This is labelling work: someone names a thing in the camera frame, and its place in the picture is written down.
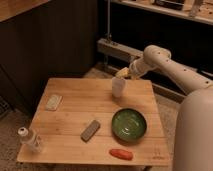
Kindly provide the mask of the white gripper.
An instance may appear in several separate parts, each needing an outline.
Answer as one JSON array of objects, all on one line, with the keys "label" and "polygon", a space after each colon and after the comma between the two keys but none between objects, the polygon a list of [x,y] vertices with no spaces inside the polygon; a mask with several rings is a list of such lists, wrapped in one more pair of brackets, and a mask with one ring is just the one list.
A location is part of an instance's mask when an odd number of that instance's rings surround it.
[{"label": "white gripper", "polygon": [[117,78],[128,78],[130,80],[138,80],[141,76],[144,76],[150,70],[150,66],[144,61],[143,58],[138,58],[130,63],[129,69],[124,67],[119,70],[115,76]]}]

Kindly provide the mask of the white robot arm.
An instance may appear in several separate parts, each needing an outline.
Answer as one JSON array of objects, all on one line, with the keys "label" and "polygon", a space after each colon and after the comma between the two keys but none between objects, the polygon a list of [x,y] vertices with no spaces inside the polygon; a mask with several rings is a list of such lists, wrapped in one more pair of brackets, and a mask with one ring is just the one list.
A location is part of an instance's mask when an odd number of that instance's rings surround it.
[{"label": "white robot arm", "polygon": [[169,50],[156,45],[116,76],[140,77],[154,69],[186,94],[176,120],[172,171],[213,171],[213,80],[173,61]]}]

